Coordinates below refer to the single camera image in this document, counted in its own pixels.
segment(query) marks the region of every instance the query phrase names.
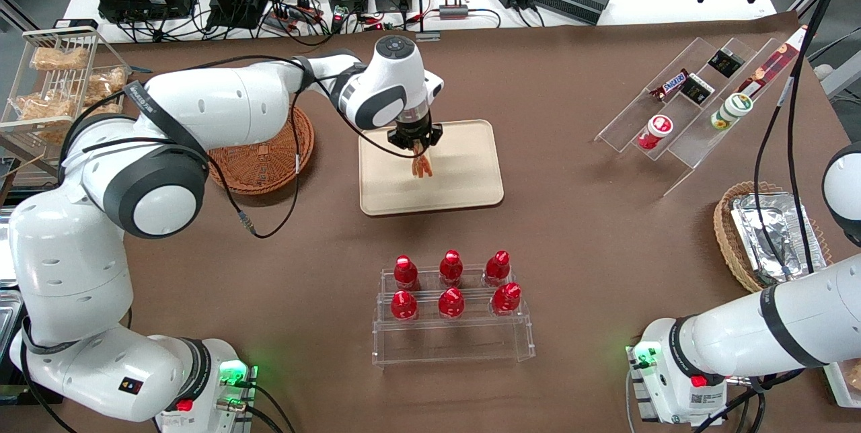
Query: acrylic display shelf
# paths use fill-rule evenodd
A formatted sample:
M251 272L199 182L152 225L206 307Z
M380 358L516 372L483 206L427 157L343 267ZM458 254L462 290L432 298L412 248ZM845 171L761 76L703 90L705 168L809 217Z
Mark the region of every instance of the acrylic display shelf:
M701 38L697 38L679 56L676 56L676 59L667 65L667 68L656 75L654 80L650 81L648 86L640 92L640 95L595 136L595 140L603 140L616 152L624 152L628 147L632 147L653 161L657 161L664 155L669 155L666 158L680 161L687 169L664 193L667 196L670 191L673 191L697 169L727 133L732 132L736 126L744 126L745 119L742 118L726 130L717 130L712 126L710 118L723 105L724 100L732 95L744 83L744 80L765 63L769 56L782 44L781 41L772 38L759 51L756 51L740 40L732 38L722 48L731 50L732 53L744 59L745 63L732 74L732 77L726 78L708 64L708 60L714 56L718 48ZM769 83L753 96L753 112L765 112L756 108L756 100L765 93L766 87L773 85L775 81L784 82L780 74L787 68L772 77ZM697 105L686 95L682 95L680 91L674 93L667 102L661 102L649 94L651 90L658 89L678 75L682 69L697 74L698 77L713 87L714 93L711 93L708 99L700 105ZM670 117L673 121L673 133L661 140L655 148L645 150L637 145L637 136L646 128L649 118L655 114Z
M532 322L526 300L511 315L498 317L489 310L495 287L482 284L483 265L464 265L461 286L465 310L457 319L439 316L440 294L447 288L439 282L439 268L418 269L421 290L412 292L418 301L418 319L401 322L391 316L391 298L398 291L393 272L381 273L374 319L375 366L455 360L514 359L535 357ZM505 282L513 282L509 274Z

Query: brown table cover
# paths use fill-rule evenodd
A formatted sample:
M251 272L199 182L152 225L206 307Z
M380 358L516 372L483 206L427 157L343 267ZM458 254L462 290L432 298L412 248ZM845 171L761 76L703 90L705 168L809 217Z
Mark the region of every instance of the brown table cover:
M325 98L302 95L317 143L290 223L269 240L250 236L209 182L188 230L155 241L126 236L133 329L227 340L260 366L260 384L300 433L625 432L624 346L658 317L700 313L745 294L720 255L712 211L727 188L753 177L785 74L664 199L678 167L637 151L616 155L593 138L693 38L719 47L736 37L759 48L768 38L785 40L797 26L794 14L781 14L754 22L467 30L419 44L427 69L446 82L435 120L485 118L493 125L505 198L489 209L363 215L356 135ZM315 54L345 47L367 61L380 35L333 38ZM286 38L119 49L132 65L156 73L228 56L307 51ZM800 194L841 260L856 250L831 221L820 187L829 158L848 139L809 66L797 108ZM788 188L785 114L763 179ZM287 190L243 203L256 228L268 231L290 196ZM449 248L465 262L511 252L537 356L519 364L375 368L371 321L379 270L402 253L419 265L435 264ZM822 372L805 372L768 393L761 431L857 430L861 411L838 408L828 396ZM274 417L265 400L258 405ZM640 423L633 408L640 433L689 431ZM81 432L153 432L153 424L111 420L70 401L55 409ZM734 429L731 418L719 430ZM253 429L268 430L258 420ZM0 430L61 428L39 406L26 406L0 409Z

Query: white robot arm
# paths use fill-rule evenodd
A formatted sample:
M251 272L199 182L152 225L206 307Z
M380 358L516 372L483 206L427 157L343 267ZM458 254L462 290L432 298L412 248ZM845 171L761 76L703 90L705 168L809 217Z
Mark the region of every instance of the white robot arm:
M164 433L230 431L240 390L227 381L244 381L247 368L227 342L147 338L119 325L133 298L124 233L160 238L187 227L202 205L206 151L271 139L289 117L290 93L315 90L360 129L394 120L399 138L432 145L442 130L428 106L442 87L400 36L378 41L367 68L341 52L130 84L141 117L84 120L68 138L61 185L10 219L30 314L13 362L26 359L33 381L99 414L156 418Z
M837 152L822 192L861 246L861 144ZM630 351L654 414L696 426L726 402L725 378L861 357L861 255L683 319L658 319Z

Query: round wicker basket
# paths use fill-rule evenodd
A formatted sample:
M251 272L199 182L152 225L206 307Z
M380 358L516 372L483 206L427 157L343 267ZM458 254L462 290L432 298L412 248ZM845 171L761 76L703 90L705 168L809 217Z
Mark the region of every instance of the round wicker basket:
M783 188L768 182L760 182L759 191L760 193L778 193L783 191ZM765 284L757 279L751 269L750 263L747 261L747 253L745 253L744 245L741 243L741 238L735 230L735 222L733 221L733 217L730 214L729 209L730 200L736 196L741 196L741 194L750 193L753 193L753 181L736 184L734 187L729 188L729 191L726 191L726 193L723 194L723 197L720 198L717 206L714 207L714 236L717 237L720 252L723 254L723 259L726 261L726 265L729 267L729 270L733 272L735 279L741 282L741 285L748 291L759 292L765 288ZM831 252L822 237L822 230L820 230L819 227L816 227L816 222L810 219L809 216L808 220L813 228L816 239L819 240L819 245L822 249L822 256L824 256L825 261L829 265L832 264Z
M302 170L314 148L314 129L305 112L299 108L295 108L293 118L299 135L299 170ZM237 194L266 194L293 181L296 176L295 153L290 120L278 135L266 142L209 151L209 155L221 166L230 190ZM209 167L209 175L224 187L215 167Z

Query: aluminum foil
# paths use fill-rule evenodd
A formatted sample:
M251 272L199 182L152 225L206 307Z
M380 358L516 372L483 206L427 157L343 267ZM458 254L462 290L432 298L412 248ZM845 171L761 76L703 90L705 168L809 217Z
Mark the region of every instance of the aluminum foil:
M744 194L730 201L733 221L754 274L766 286L806 276L809 271L804 258L802 231L800 231L792 194L763 193L759 195L759 203L763 222L765 222L764 227L759 221L753 194ZM813 228L810 227L804 206L802 206L802 217L807 230L814 270L820 270L827 264L819 241L815 237ZM765 240L766 233L772 238L780 260L775 258Z

